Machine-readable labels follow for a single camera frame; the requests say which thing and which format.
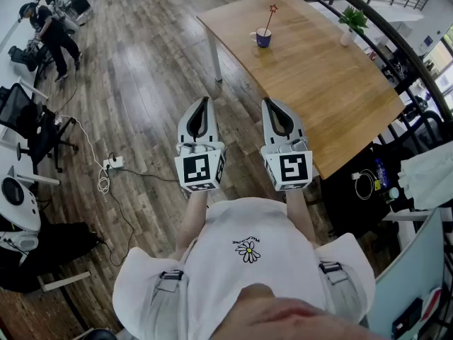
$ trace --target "floor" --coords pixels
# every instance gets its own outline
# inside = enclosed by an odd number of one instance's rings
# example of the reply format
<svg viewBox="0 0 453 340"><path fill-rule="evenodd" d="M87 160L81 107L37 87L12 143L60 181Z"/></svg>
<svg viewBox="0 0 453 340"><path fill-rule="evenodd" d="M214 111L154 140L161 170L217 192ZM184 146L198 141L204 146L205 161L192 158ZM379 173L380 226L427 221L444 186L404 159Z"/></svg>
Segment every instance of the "floor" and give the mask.
<svg viewBox="0 0 453 340"><path fill-rule="evenodd" d="M205 33L196 19L201 11L236 0L89 1L94 15L75 38L84 53L81 70L75 74L68 57L69 78L54 84L57 73L52 68L38 88L50 96L50 109L80 121L96 158L102 162L114 152L125 158L128 169L176 178L173 158L179 118L193 102L210 96L228 160L222 189L210 192L209 204L247 196L279 200L259 154L263 95L223 49L219 58L224 79L215 81ZM79 152L62 150L62 174L55 171L53 159L39 165L40 174L62 182L60 187L42 187L40 198L52 198L46 209L52 222L87 222L113 248L111 260L118 264L127 253L131 229L113 198L98 192L98 167L80 127L68 132ZM179 185L114 172L110 190L134 227L130 246L151 256L170 254L188 200ZM318 180L305 195L313 204L309 210L319 241L326 243L330 223L319 200ZM361 245L378 274L390 259L386 252L372 254L372 240L372 234L365 236ZM92 276L68 285L69 295L87 325L119 330L111 305L119 268L110 262L105 246L62 267L65 276L87 270Z"/></svg>

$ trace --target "headphones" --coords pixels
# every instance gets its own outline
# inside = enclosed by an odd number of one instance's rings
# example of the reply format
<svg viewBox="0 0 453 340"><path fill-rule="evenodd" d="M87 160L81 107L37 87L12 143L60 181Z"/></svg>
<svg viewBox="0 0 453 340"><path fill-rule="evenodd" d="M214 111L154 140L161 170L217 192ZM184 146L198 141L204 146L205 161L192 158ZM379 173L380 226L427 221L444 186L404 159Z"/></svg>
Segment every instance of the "headphones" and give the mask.
<svg viewBox="0 0 453 340"><path fill-rule="evenodd" d="M21 12L19 11L19 13L18 13L18 19L17 19L18 23L20 23L20 22L22 21L22 19L23 19L23 14L25 14L26 11L27 11L29 8L32 8L32 7L36 8L36 7L38 7L38 5L37 5L36 3L29 3L29 4L26 5L25 9L23 9L22 14L21 14Z"/></svg>

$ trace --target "white pot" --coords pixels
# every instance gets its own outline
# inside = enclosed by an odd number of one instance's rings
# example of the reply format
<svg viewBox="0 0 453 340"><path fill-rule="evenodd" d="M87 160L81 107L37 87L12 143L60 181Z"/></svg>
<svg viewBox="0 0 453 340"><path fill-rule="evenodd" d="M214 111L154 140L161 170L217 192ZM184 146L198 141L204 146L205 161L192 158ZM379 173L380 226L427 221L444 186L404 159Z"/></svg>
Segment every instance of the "white pot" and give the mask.
<svg viewBox="0 0 453 340"><path fill-rule="evenodd" d="M340 44L343 47L347 47L354 39L357 33L352 29L346 30L340 38Z"/></svg>

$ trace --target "black cable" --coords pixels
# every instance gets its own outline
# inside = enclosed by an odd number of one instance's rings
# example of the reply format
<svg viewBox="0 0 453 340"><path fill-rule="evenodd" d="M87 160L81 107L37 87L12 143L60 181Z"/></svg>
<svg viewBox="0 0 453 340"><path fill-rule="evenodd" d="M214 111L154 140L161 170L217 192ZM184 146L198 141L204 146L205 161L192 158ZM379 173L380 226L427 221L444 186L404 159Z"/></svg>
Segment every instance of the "black cable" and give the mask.
<svg viewBox="0 0 453 340"><path fill-rule="evenodd" d="M13 243L13 241L11 241L10 239L8 239L8 240L4 239L3 242L5 242L10 247L16 248L20 253L25 254L26 256L28 256L28 253L25 253L22 249L20 249L18 246L16 246Z"/></svg>
<svg viewBox="0 0 453 340"><path fill-rule="evenodd" d="M132 230L131 233L130 233L130 236L129 236L129 240L127 241L127 251L126 251L126 254L125 254L124 257L121 259L120 264L115 264L115 263L113 263L113 261L112 261L112 254L113 254L112 249L110 249L110 247L108 246L108 244L107 244L104 240L101 241L101 243L102 243L102 244L105 244L105 246L107 247L108 251L110 252L109 259L110 259L111 264L114 265L115 267L121 267L121 265L122 265L123 262L125 261L127 255L129 254L129 250L130 250L130 242L132 241L132 236L133 236L134 233L135 233L135 229L134 229L134 227L132 226L132 224L130 223L130 221L126 219L125 214L124 214L124 212L122 211L120 202L118 201L118 199L117 199L117 198L113 195L113 193L112 193L112 181L110 181L110 187L109 187L108 192L109 192L109 194L112 196L112 198L116 201L116 203L118 204L118 207L119 207L119 209L120 209L121 216L122 216L123 220L130 226L130 228L131 228L131 230Z"/></svg>
<svg viewBox="0 0 453 340"><path fill-rule="evenodd" d="M113 155L113 160L115 161L115 153L114 152L111 152L109 155L108 155L108 161L110 162L110 157ZM128 171L130 173L133 173L135 175L138 175L138 176L153 176L154 178L157 178L159 180L162 180L162 181L169 181L169 182L173 182L173 181L178 181L178 180L174 180L174 179L165 179L165 178L161 178L160 176L157 176L157 175L153 175L153 174L140 174L140 173L137 173L135 171L132 171L132 170L129 170L129 169L116 169L114 168L112 165L111 165L111 162L110 162L110 167L114 170L117 170L117 171ZM110 176L108 175L108 169L109 167L107 168L107 178L110 180ZM129 240L127 241L127 251L126 251L126 254L125 256L121 259L121 262L119 264L116 264L116 263L113 263L113 260L112 260L112 255L113 255L113 251L112 249L108 246L108 244L104 241L104 240L101 240L101 243L102 244L105 244L105 246L107 247L108 251L110 252L110 256L109 256L109 259L110 259L110 262L112 265L114 265L115 267L121 267L121 265L123 264L123 262L125 261L127 255L129 254L129 250L130 250L130 242L132 241L132 237L134 236L134 233L135 233L135 229L134 227L132 226L132 224L130 223L129 220L126 219L125 215L124 215L124 212L122 211L122 208L121 208L121 204L120 204L120 201L113 195L112 193L112 181L110 180L110 187L109 187L109 190L108 190L109 194L112 196L112 198L116 201L116 203L118 204L118 207L120 209L120 212L121 212L121 216L123 218L123 220L130 226L131 228L131 233L130 233L130 236L129 236Z"/></svg>
<svg viewBox="0 0 453 340"><path fill-rule="evenodd" d="M40 208L40 212L42 212L43 210L45 210L45 209L50 205L51 202L52 202L52 201L49 200L49 202L48 202L46 205L44 205L43 208Z"/></svg>
<svg viewBox="0 0 453 340"><path fill-rule="evenodd" d="M74 92L73 92L71 98L70 98L69 100L67 100L66 103L65 103L65 104L64 104L57 112L55 112L55 115L58 115L58 113L60 113L60 111L61 111L61 110L62 110L69 102L71 102L71 100L72 100L72 99L74 98L74 96L76 95L77 89L78 89L78 87L79 87L79 83L78 83L78 81L77 81L77 71L75 72L74 77L75 77L75 79L76 79L76 89L74 89Z"/></svg>
<svg viewBox="0 0 453 340"><path fill-rule="evenodd" d="M109 168L112 168L113 170L116 170L116 171L127 171L127 172L130 172L130 173L133 173L135 175L138 175L138 176L151 176L151 177L154 177L156 179L159 179L159 180L162 180L162 181L167 181L169 183L174 183L176 181L179 181L179 180L176 180L174 178L161 178L160 176L158 175L155 175L155 174L141 174L141 173L137 173L133 170L129 170L129 169L117 169L115 167L112 166L112 162L110 161L110 157L113 155L113 161L116 161L116 158L115 158L115 153L114 152L111 152L109 155L108 155L108 162L110 163L110 167Z"/></svg>

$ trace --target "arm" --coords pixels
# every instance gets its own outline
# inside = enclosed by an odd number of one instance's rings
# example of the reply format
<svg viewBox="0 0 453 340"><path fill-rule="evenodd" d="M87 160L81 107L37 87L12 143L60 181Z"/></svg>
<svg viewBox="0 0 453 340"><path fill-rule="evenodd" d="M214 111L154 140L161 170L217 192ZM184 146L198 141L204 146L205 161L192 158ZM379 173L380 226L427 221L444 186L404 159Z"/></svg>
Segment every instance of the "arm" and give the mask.
<svg viewBox="0 0 453 340"><path fill-rule="evenodd" d="M201 233L206 223L206 209L207 191L192 193L176 235L176 251L170 258L179 260L190 243Z"/></svg>
<svg viewBox="0 0 453 340"><path fill-rule="evenodd" d="M302 189L287 191L286 204L288 219L314 246L318 246Z"/></svg>
<svg viewBox="0 0 453 340"><path fill-rule="evenodd" d="M45 19L45 24L44 26L42 27L40 33L38 34L38 38L41 39L42 36L45 34L45 32L47 31L47 29L50 27L50 24L52 23L52 17L51 16L48 16L46 19Z"/></svg>

